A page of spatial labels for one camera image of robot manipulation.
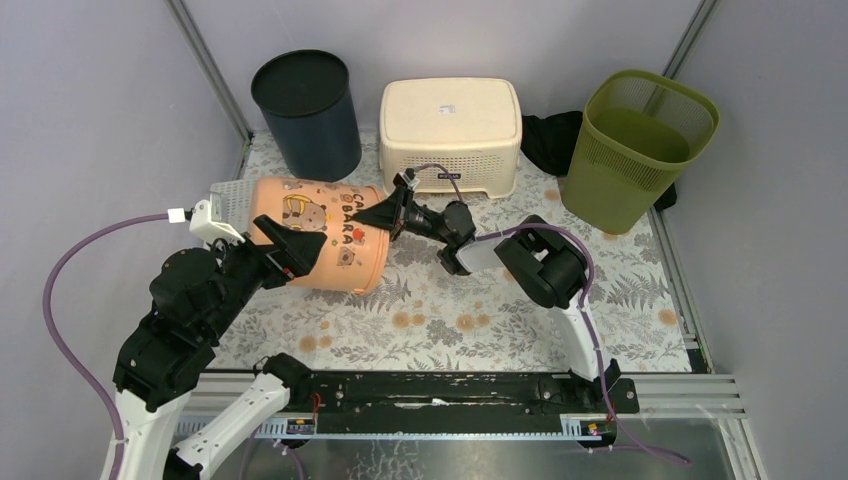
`green mesh basket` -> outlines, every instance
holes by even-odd
[[[568,176],[565,207],[613,234],[630,230],[692,164],[718,127],[715,105],[655,73],[625,70],[592,95]]]

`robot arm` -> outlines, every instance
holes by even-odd
[[[228,245],[223,259],[201,248],[171,255],[150,284],[150,313],[118,354],[113,381],[125,426],[119,478],[163,478],[163,472],[167,479],[211,478],[253,429],[288,404],[292,385],[299,381],[292,376],[297,368],[263,372],[218,419],[169,453],[180,413],[215,357],[212,349],[221,336],[259,288],[307,275],[327,239],[323,233],[285,229],[261,216],[255,223],[272,245],[258,246],[222,230],[221,225],[228,225],[215,224],[219,215],[204,215],[213,206],[198,203],[199,219],[192,218],[191,230],[207,241],[222,234]],[[102,478],[111,463],[107,459]]]
[[[360,210],[353,219],[388,230],[394,240],[402,231],[425,236],[445,243],[438,257],[442,266],[453,275],[469,275],[489,268],[506,267],[524,292],[536,304],[545,307],[560,329],[568,348],[570,370],[579,377],[597,382],[598,368],[595,345],[586,323],[578,310],[577,299],[586,286],[583,254],[560,234],[534,228],[530,224],[545,224],[541,217],[530,215],[522,229],[509,237],[475,237],[476,227],[468,206],[460,201],[450,202],[441,213],[413,200],[417,185],[413,169],[395,176],[395,191],[384,201]],[[588,305],[592,328],[595,320]],[[620,375],[613,359],[606,368],[607,376]]]
[[[412,169],[397,175],[395,192],[353,219],[388,230],[392,240],[406,230],[445,243],[438,257],[454,275],[505,266],[535,303],[549,309],[568,347],[571,372],[599,391],[594,344],[577,305],[587,282],[580,251],[558,233],[530,226],[545,223],[535,215],[525,220],[527,229],[509,237],[477,238],[466,204],[451,202],[443,212],[420,206],[412,198],[416,183]],[[308,274],[327,239],[261,216],[255,223],[273,245],[257,246],[221,221],[220,199],[199,202],[195,212],[191,231],[207,243],[222,239],[228,248],[223,259],[199,248],[177,252],[150,285],[151,311],[122,347],[113,377],[126,431],[122,479],[209,479],[266,418],[309,395],[309,369],[278,355],[213,422],[169,448],[190,392],[214,358],[213,347],[247,301],[259,288],[276,288]],[[586,312],[591,318],[588,307]],[[620,377],[614,359],[605,377],[610,385]]]

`white basket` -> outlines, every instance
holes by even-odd
[[[380,168],[386,192],[398,172],[440,163],[463,192],[505,197],[515,189],[521,109],[512,84],[495,78],[428,78],[390,83],[380,108]],[[448,193],[438,169],[416,191]]]

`orange bucket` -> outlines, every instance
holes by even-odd
[[[312,273],[289,285],[368,293],[380,283],[389,253],[389,233],[350,219],[383,200],[375,187],[354,187],[299,178],[263,177],[250,206],[250,238],[271,243],[253,224],[259,215],[293,230],[324,232],[327,242]]]

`dark blue trash can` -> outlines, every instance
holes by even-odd
[[[333,54],[298,50],[253,77],[253,101],[294,176],[335,182],[362,158],[347,66]]]

